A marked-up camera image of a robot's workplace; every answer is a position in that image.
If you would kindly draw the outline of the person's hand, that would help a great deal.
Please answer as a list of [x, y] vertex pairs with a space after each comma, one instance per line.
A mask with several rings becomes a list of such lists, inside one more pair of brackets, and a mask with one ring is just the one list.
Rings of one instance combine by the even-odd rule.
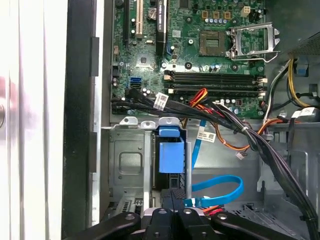
[[37, 84], [33, 80], [0, 77], [0, 141], [5, 140], [7, 129], [27, 141], [36, 134], [38, 126]]

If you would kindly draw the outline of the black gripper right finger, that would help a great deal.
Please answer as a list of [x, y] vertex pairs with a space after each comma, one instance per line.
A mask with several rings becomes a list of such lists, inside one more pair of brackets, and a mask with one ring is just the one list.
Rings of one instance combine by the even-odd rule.
[[182, 189], [173, 190], [174, 223], [179, 240], [297, 240], [298, 235], [260, 202], [237, 201], [205, 212], [185, 207]]

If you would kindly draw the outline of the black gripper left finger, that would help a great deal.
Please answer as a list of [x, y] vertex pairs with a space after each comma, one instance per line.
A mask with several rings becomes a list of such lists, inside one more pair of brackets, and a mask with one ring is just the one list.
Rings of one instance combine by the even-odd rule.
[[170, 240], [174, 220], [173, 191], [163, 189], [159, 208], [121, 212], [82, 232], [84, 240]]

